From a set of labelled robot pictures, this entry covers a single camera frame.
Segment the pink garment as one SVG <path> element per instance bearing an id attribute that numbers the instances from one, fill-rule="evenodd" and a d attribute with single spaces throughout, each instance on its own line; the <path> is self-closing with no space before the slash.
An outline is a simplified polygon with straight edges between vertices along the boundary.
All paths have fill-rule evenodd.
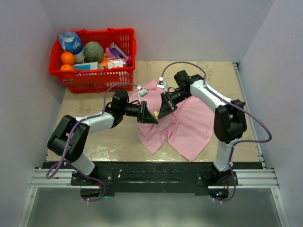
<path id="1" fill-rule="evenodd" d="M 177 104 L 177 110 L 158 120 L 158 124 L 138 124 L 138 138 L 154 154 L 164 140 L 189 162 L 207 146 L 213 136 L 214 113 L 191 96 Z"/>

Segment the blue white plastic bag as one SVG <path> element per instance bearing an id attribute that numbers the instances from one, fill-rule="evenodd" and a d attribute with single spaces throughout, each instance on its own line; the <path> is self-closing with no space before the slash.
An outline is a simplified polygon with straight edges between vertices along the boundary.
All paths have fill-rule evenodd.
<path id="1" fill-rule="evenodd" d="M 76 63 L 84 61 L 83 45 L 75 32 L 60 32 L 58 41 L 65 52 L 71 52 L 74 55 Z"/>

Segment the aluminium rail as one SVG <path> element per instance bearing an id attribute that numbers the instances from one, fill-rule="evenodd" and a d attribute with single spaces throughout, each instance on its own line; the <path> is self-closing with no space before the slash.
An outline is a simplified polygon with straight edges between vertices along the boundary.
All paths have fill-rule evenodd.
<path id="1" fill-rule="evenodd" d="M 98 188 L 98 183 L 80 176 L 73 176 L 74 170 L 62 169 L 52 179 L 46 179 L 47 170 L 37 169 L 30 186 L 33 188 Z M 235 179 L 229 177 L 219 183 L 207 183 L 202 178 L 202 172 L 198 170 L 103 170 L 101 180 L 106 187 L 113 186 L 146 186 L 148 189 L 153 186 L 165 190 L 171 186 L 173 189 L 184 187 L 208 187 L 210 189 L 232 187 L 234 185 L 240 188 L 278 188 L 276 174 L 273 169 L 236 169 L 234 171 Z"/>

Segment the pink white snack packet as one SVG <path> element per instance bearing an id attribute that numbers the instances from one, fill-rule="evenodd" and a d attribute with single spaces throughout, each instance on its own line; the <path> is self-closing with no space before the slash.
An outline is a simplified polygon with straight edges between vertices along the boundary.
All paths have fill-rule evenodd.
<path id="1" fill-rule="evenodd" d="M 131 56 L 127 56 L 126 58 L 107 58 L 105 60 L 105 66 L 108 69 L 112 68 L 124 68 L 131 66 L 133 63 L 133 59 Z"/>

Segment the white blue carton box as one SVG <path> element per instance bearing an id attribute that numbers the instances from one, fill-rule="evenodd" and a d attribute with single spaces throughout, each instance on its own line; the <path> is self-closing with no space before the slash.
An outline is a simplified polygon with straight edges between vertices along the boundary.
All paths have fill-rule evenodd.
<path id="1" fill-rule="evenodd" d="M 88 62 L 88 63 L 74 64 L 73 68 L 75 70 L 102 70 L 103 66 L 100 65 L 98 62 Z"/>

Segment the green melon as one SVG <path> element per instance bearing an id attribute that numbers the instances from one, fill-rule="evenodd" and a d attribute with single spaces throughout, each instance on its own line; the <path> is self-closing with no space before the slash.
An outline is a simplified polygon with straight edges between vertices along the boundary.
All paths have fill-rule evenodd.
<path id="1" fill-rule="evenodd" d="M 89 62 L 102 61 L 104 58 L 104 48 L 98 42 L 88 42 L 84 46 L 84 56 Z"/>

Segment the purple white box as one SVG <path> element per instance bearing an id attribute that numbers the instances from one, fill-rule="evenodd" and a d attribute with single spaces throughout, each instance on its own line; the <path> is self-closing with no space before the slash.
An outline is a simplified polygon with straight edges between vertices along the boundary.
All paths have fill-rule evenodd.
<path id="1" fill-rule="evenodd" d="M 114 42 L 105 49 L 105 53 L 108 57 L 113 58 L 126 58 L 127 55 L 122 51 Z"/>

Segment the black metal base frame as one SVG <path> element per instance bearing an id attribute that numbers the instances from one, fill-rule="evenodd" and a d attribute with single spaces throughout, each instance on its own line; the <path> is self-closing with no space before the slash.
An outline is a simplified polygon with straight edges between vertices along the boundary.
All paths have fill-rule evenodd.
<path id="1" fill-rule="evenodd" d="M 81 187 L 85 201 L 125 193 L 193 193 L 224 200 L 228 190 L 240 183 L 241 170 L 261 170 L 259 162 L 236 162 L 232 170 L 215 173 L 211 162 L 95 162 L 95 170 L 84 177 L 70 164 L 55 175 L 70 170 L 69 183 Z"/>

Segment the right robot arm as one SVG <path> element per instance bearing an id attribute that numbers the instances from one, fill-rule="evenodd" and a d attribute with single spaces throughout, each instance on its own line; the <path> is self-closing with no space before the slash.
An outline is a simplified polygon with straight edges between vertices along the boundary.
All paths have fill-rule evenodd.
<path id="1" fill-rule="evenodd" d="M 186 71 L 179 71 L 174 80 L 178 87 L 173 92 L 161 93 L 161 106 L 158 118 L 161 119 L 177 110 L 177 104 L 189 97 L 196 97 L 206 104 L 214 113 L 214 134 L 219 140 L 214 161 L 216 171 L 211 173 L 211 181 L 217 186 L 228 180 L 228 171 L 232 166 L 232 148 L 247 130 L 245 103 L 231 100 L 207 85 L 204 78 L 198 74 L 189 76 Z"/>

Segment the orange fruit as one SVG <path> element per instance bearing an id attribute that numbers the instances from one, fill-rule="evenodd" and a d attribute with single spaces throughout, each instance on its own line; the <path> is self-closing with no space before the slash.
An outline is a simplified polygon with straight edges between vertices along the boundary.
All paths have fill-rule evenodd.
<path id="1" fill-rule="evenodd" d="M 73 65 L 76 62 L 74 54 L 71 52 L 62 53 L 61 62 L 63 64 Z"/>
<path id="2" fill-rule="evenodd" d="M 69 65 L 69 64 L 63 64 L 60 67 L 60 70 L 61 71 L 74 71 L 74 67 L 72 65 Z"/>

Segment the gold rhinestone brooch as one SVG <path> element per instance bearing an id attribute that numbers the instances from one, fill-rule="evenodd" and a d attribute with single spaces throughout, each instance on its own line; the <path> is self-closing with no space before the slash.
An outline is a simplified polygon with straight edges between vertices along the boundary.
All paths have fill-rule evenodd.
<path id="1" fill-rule="evenodd" d="M 153 112 L 153 116 L 154 116 L 155 119 L 158 119 L 159 112 L 158 111 Z"/>

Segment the red plastic shopping basket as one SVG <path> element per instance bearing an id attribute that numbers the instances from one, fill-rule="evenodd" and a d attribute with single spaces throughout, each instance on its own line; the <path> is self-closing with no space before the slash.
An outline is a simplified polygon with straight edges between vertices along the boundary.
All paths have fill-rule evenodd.
<path id="1" fill-rule="evenodd" d="M 136 39 L 132 28 L 59 32 L 48 71 L 74 94 L 133 89 Z"/>

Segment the orange fruit upper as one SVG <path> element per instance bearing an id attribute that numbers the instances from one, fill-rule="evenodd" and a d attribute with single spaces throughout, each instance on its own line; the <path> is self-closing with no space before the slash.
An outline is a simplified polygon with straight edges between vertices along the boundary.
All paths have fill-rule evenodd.
<path id="1" fill-rule="evenodd" d="M 71 52 L 62 53 L 61 62 L 63 64 L 73 65 L 76 62 L 74 54 Z"/>

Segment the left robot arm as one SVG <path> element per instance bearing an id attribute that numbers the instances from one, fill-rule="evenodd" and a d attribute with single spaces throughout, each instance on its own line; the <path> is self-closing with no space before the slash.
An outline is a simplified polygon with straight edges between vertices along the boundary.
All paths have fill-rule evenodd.
<path id="1" fill-rule="evenodd" d="M 98 181 L 95 164 L 83 153 L 87 137 L 97 131 L 116 127 L 124 116 L 134 117 L 138 123 L 158 124 L 158 120 L 148 110 L 147 103 L 130 102 L 128 92 L 123 89 L 114 93 L 112 101 L 99 114 L 82 118 L 64 116 L 47 143 L 48 149 L 61 159 L 50 168 L 46 178 L 54 177 L 66 160 L 82 173 L 81 179 L 86 185 L 94 185 Z"/>

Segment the orange fruit lower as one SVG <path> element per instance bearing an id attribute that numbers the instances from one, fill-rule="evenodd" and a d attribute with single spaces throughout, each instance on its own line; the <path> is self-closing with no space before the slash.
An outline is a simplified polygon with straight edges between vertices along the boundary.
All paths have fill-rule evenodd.
<path id="1" fill-rule="evenodd" d="M 61 71 L 74 71 L 74 67 L 72 65 L 69 65 L 69 64 L 63 64 L 60 67 L 60 70 Z"/>

